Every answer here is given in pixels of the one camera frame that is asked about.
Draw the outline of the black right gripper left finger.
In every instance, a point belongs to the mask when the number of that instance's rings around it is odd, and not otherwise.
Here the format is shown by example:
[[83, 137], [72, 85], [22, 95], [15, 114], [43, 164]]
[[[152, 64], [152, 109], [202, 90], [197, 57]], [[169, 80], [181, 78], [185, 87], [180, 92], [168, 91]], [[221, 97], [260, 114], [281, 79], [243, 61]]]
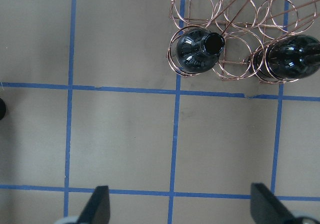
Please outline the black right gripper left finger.
[[108, 224], [111, 219], [108, 186], [97, 186], [81, 212], [78, 224]]

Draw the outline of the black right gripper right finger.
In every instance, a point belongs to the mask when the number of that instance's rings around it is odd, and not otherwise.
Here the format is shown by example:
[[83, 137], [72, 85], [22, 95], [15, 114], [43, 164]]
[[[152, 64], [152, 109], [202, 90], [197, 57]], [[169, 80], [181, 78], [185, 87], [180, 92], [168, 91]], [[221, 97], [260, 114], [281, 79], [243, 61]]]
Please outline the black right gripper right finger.
[[250, 215], [255, 224], [289, 224], [295, 219], [263, 183], [250, 186]]

